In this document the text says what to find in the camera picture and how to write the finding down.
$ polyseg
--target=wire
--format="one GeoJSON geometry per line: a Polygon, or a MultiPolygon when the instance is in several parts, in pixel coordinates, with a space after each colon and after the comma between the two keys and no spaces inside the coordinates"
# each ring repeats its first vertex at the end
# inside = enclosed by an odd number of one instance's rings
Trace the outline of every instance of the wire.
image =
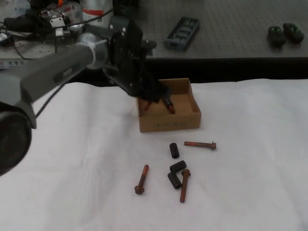
{"type": "Polygon", "coordinates": [[[48,10],[48,11],[57,12],[57,13],[59,13],[63,18],[65,17],[65,15],[64,15],[63,13],[61,13],[60,11],[57,11],[57,10],[48,10]]]}
{"type": "Polygon", "coordinates": [[[18,54],[22,59],[24,59],[24,60],[35,60],[35,59],[29,59],[29,58],[23,57],[22,54],[21,54],[21,53],[18,51],[18,49],[16,48],[15,42],[14,42],[14,41],[12,42],[12,44],[13,44],[13,47],[14,47],[15,51],[17,52],[17,54],[18,54]]]}
{"type": "Polygon", "coordinates": [[[53,92],[53,94],[46,100],[46,102],[43,104],[43,106],[39,109],[39,111],[36,113],[35,117],[38,118],[39,115],[43,112],[45,107],[48,105],[48,103],[53,99],[53,97],[65,86],[66,82],[63,83],[60,87],[58,87],[57,90],[53,92]]]}
{"type": "Polygon", "coordinates": [[[106,13],[103,13],[102,15],[100,16],[97,16],[95,18],[91,18],[89,20],[86,20],[86,21],[83,21],[83,22],[79,22],[79,23],[71,23],[71,24],[68,24],[68,25],[65,25],[65,26],[57,26],[57,27],[54,27],[54,29],[58,29],[58,28],[67,28],[67,27],[70,27],[70,26],[76,26],[76,25],[79,25],[79,24],[85,24],[85,23],[90,23],[90,22],[93,22],[95,20],[98,20],[100,18],[103,18],[104,16],[106,16],[107,14],[111,13],[114,9],[110,9],[108,11],[106,11],[106,13]]]}

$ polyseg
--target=white fabric surface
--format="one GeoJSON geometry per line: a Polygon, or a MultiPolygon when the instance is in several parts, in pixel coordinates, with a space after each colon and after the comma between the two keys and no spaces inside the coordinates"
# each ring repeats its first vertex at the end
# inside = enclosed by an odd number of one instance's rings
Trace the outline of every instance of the white fabric surface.
{"type": "Polygon", "coordinates": [[[200,129],[143,134],[121,89],[65,86],[38,118],[25,159],[0,177],[0,230],[307,231],[308,81],[192,88],[200,129]],[[179,160],[192,173],[184,204],[167,178],[179,160]]]}

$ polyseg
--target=open cardboard box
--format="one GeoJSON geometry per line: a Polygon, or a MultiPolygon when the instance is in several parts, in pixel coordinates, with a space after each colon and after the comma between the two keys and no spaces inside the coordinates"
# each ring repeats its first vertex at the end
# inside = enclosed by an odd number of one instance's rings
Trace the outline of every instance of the open cardboard box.
{"type": "Polygon", "coordinates": [[[199,128],[201,111],[193,97],[191,83],[188,78],[160,80],[172,90],[171,101],[175,114],[171,114],[162,100],[153,103],[145,111],[147,101],[137,99],[140,132],[172,131],[199,128]]]}

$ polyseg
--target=black plastic component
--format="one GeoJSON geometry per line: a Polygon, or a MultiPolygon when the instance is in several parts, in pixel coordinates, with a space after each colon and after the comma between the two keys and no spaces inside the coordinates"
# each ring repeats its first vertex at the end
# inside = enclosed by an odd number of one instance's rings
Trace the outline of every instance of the black plastic component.
{"type": "Polygon", "coordinates": [[[293,23],[283,24],[284,34],[287,36],[291,42],[300,43],[304,39],[304,34],[298,29],[298,27],[293,23]]]}
{"type": "Polygon", "coordinates": [[[186,163],[185,163],[185,161],[181,160],[180,162],[177,162],[176,164],[171,165],[170,171],[171,172],[178,172],[178,171],[181,171],[185,168],[186,168],[186,163]]]}
{"type": "Polygon", "coordinates": [[[0,176],[15,167],[31,143],[31,124],[20,112],[0,113],[0,176]]]}
{"type": "Polygon", "coordinates": [[[178,150],[178,146],[176,143],[171,143],[169,145],[170,147],[170,151],[171,151],[171,155],[173,159],[179,158],[180,154],[179,154],[179,150],[178,150]]]}
{"type": "Polygon", "coordinates": [[[171,31],[164,45],[167,49],[182,51],[193,38],[200,25],[200,20],[189,17],[182,17],[174,29],[171,31]]]}
{"type": "Polygon", "coordinates": [[[281,47],[287,42],[287,39],[279,26],[270,26],[268,29],[268,36],[271,45],[275,47],[281,47]]]}
{"type": "Polygon", "coordinates": [[[11,31],[34,33],[37,30],[37,19],[33,16],[5,18],[3,22],[11,31]]]}
{"type": "Polygon", "coordinates": [[[168,174],[168,178],[169,178],[171,184],[173,185],[173,188],[179,189],[179,188],[182,187],[182,183],[179,180],[179,178],[178,178],[178,176],[177,176],[177,174],[175,172],[170,172],[168,174]]]}

